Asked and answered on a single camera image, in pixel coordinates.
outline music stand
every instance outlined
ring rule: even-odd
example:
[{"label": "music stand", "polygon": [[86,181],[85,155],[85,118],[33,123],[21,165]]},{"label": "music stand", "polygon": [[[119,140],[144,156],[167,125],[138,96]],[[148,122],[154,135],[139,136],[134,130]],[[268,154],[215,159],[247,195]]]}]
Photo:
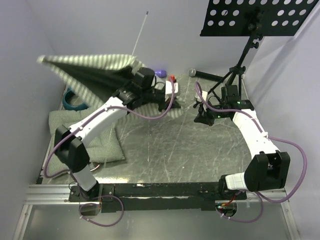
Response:
[{"label": "music stand", "polygon": [[208,80],[218,81],[208,92],[229,77],[226,86],[232,85],[238,76],[238,94],[241,96],[242,66],[251,48],[257,49],[265,36],[294,36],[308,17],[318,0],[210,0],[201,31],[201,37],[249,37],[238,63],[224,76],[208,74]]}]

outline scratched metal surface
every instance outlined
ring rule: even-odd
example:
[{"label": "scratched metal surface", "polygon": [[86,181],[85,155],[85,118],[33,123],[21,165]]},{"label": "scratched metal surface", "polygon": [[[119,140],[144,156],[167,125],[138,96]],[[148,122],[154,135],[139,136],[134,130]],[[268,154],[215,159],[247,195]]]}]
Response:
[{"label": "scratched metal surface", "polygon": [[[241,132],[228,119],[213,126],[194,123],[195,81],[203,90],[214,82],[178,75],[184,115],[172,119],[139,119],[116,127],[124,161],[106,163],[94,171],[100,183],[211,182],[223,174],[241,173],[251,156]],[[44,179],[43,184],[68,184],[70,176]]]}]

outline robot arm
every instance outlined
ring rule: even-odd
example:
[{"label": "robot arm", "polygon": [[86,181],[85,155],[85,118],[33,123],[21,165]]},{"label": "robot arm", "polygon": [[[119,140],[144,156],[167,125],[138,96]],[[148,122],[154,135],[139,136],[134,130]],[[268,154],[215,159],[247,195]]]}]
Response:
[{"label": "robot arm", "polygon": [[172,96],[180,94],[179,84],[166,81],[162,89],[152,87],[154,71],[141,68],[133,80],[119,88],[104,105],[80,122],[66,128],[60,126],[55,131],[54,145],[57,146],[68,135],[72,135],[55,151],[60,161],[68,166],[75,181],[89,198],[99,196],[100,186],[88,166],[90,162],[86,147],[113,122],[126,116],[127,110],[133,110],[147,103],[158,103],[159,108],[167,108]]},{"label": "robot arm", "polygon": [[280,189],[285,186],[290,157],[268,138],[268,133],[261,126],[255,110],[243,109],[262,129],[246,115],[236,112],[232,121],[241,131],[251,154],[251,163],[245,172],[225,176],[229,190],[261,191]]},{"label": "robot arm", "polygon": [[[230,190],[256,192],[283,188],[288,175],[290,156],[287,152],[280,152],[268,139],[268,133],[261,126],[253,105],[249,100],[241,100],[236,85],[222,87],[221,94],[222,101],[219,105],[212,105],[207,101],[207,92],[202,91],[201,96],[209,106],[225,110],[223,112],[205,108],[205,104],[196,96],[196,104],[193,107],[199,105],[199,109],[194,122],[212,126],[215,119],[230,118],[241,131],[252,160],[244,172],[222,175],[219,180],[220,189],[224,192]],[[241,110],[251,118],[241,112],[228,111],[229,109]]]}]

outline black perforated plate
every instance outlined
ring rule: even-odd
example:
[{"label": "black perforated plate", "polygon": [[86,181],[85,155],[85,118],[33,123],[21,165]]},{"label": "black perforated plate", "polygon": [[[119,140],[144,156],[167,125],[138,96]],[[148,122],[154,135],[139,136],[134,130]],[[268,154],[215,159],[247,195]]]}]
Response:
[{"label": "black perforated plate", "polygon": [[200,36],[249,36],[250,16],[263,11],[264,36],[294,36],[319,0],[210,0]]}]

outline white wall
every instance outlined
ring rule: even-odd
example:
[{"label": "white wall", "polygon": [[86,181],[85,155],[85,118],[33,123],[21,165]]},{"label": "white wall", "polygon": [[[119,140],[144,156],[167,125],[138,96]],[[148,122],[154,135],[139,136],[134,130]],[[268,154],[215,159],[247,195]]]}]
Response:
[{"label": "white wall", "polygon": [[[305,180],[290,199],[303,240],[316,240],[320,236],[319,28],[317,14],[296,40],[266,37],[245,80],[264,128],[271,136],[299,144],[308,157]],[[291,191],[301,174],[302,157],[293,147],[276,144],[291,157],[286,183],[286,190]]]},{"label": "white wall", "polygon": [[36,63],[54,52],[25,1],[1,2],[0,29],[0,236],[8,240],[41,170],[49,111],[58,108],[63,85]]},{"label": "white wall", "polygon": [[26,1],[59,55],[131,54],[146,11],[135,55],[154,69],[223,74],[236,65],[248,39],[200,37],[209,0]]}]

